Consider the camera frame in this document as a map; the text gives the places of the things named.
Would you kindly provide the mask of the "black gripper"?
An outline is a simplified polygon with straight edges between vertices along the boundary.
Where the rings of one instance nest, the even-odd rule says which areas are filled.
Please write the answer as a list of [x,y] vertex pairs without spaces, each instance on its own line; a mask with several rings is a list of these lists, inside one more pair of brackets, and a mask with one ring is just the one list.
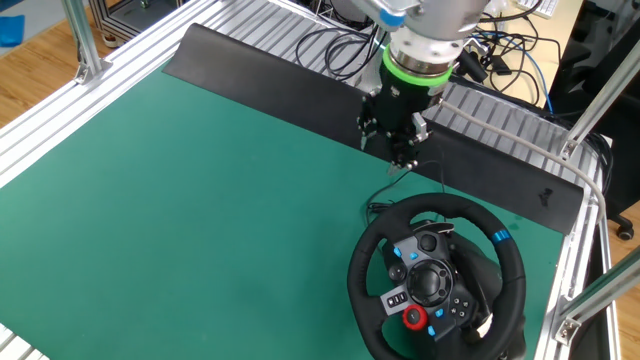
[[391,154],[387,174],[395,175],[400,170],[411,171],[418,167],[417,146],[431,135],[421,113],[441,93],[441,85],[418,84],[419,78],[406,81],[384,64],[379,68],[379,75],[381,90],[375,96],[368,93],[362,97],[357,118],[361,131],[360,149],[364,151],[377,132],[387,135]]

